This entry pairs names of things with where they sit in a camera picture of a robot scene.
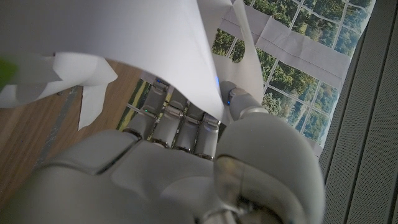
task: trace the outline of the white paper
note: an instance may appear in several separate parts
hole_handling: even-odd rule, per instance
[[[350,57],[308,37],[291,31],[271,16],[245,6],[256,47],[322,82],[341,89],[350,64]],[[233,11],[229,11],[220,29],[243,39]]]
[[[221,119],[224,106],[196,0],[11,1],[5,8],[0,52],[81,52],[124,62],[164,79]]]
[[[209,46],[212,47],[217,28],[221,24],[223,15],[228,9],[232,9],[232,3],[230,0],[198,0],[198,6]]]
[[[45,58],[38,54],[0,54],[0,58],[17,66],[9,85],[47,83],[62,80]]]
[[[101,114],[104,106],[107,86],[108,84],[83,87],[83,98],[81,99],[78,127],[79,130],[90,125],[98,117],[98,115]]]
[[[43,60],[62,81],[6,85],[0,92],[0,108],[30,103],[75,85],[106,85],[117,78],[107,61],[94,55],[57,53],[55,57]]]

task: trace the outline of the white robotic arm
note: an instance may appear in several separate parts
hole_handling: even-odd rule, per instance
[[[194,106],[184,113],[179,92],[162,108],[167,86],[154,83],[125,132],[98,133],[37,169],[0,222],[321,222],[320,169],[296,130],[221,83],[235,122],[217,145],[219,121]]]

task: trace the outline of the gray wall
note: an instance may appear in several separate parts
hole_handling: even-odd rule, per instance
[[[320,156],[324,223],[398,223],[397,0],[377,0]]]

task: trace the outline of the wooden floor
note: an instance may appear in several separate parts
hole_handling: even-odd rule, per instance
[[[122,63],[108,62],[118,78],[106,89],[102,113],[94,123],[77,131],[82,91],[79,86],[48,152],[43,148],[51,140],[49,135],[71,89],[63,91],[63,95],[48,96],[14,109],[0,109],[0,211],[41,157],[47,160],[93,133],[116,129],[141,71]]]

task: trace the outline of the metal joint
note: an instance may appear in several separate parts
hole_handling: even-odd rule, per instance
[[[180,147],[180,146],[177,146],[177,147],[175,147],[174,149],[176,149],[176,150],[181,150],[181,151],[184,151],[184,152],[187,152],[187,153],[192,153],[192,150],[191,149],[187,149],[187,148],[185,148],[185,147]]]
[[[203,153],[195,154],[195,156],[201,157],[202,159],[207,159],[207,160],[213,161],[213,156],[209,156],[209,155],[206,155]]]
[[[176,117],[179,117],[179,118],[181,118],[182,115],[183,115],[183,111],[181,111],[181,110],[179,110],[179,109],[177,109],[177,108],[175,108],[175,107],[173,107],[173,106],[170,106],[170,105],[168,105],[168,106],[166,107],[165,111],[167,111],[167,112],[169,112],[170,114],[172,114],[172,115],[174,115],[174,116],[176,116]]]
[[[199,121],[195,118],[191,118],[189,116],[185,116],[185,120],[192,124],[200,124],[201,123],[201,121]]]
[[[150,116],[151,118],[157,119],[157,116],[153,113],[149,112],[149,110],[140,110],[140,113],[146,116]]]
[[[166,149],[170,149],[169,145],[167,144],[167,142],[164,142],[160,139],[152,139],[152,143],[157,143],[160,144],[161,146],[165,147]]]
[[[140,133],[138,133],[137,131],[135,131],[135,130],[131,129],[131,128],[125,128],[125,129],[123,129],[123,131],[122,131],[122,132],[124,132],[124,133],[130,133],[130,134],[133,134],[133,135],[135,135],[135,137],[137,137],[137,138],[138,138],[138,141],[142,139],[142,136],[141,136],[141,134],[140,134]]]
[[[217,120],[216,118],[210,116],[209,114],[205,114],[203,117],[203,122],[208,123],[210,126],[218,128],[221,124],[221,121]]]
[[[236,87],[236,88],[232,89],[231,91],[229,91],[228,106],[229,106],[229,104],[231,103],[231,100],[232,100],[232,98],[233,98],[234,96],[244,95],[244,94],[246,94],[246,93],[247,93],[247,92],[244,91],[244,89],[238,88],[238,87]]]
[[[160,91],[167,91],[168,88],[168,86],[162,83],[162,81],[159,80],[158,78],[153,82],[152,86]]]

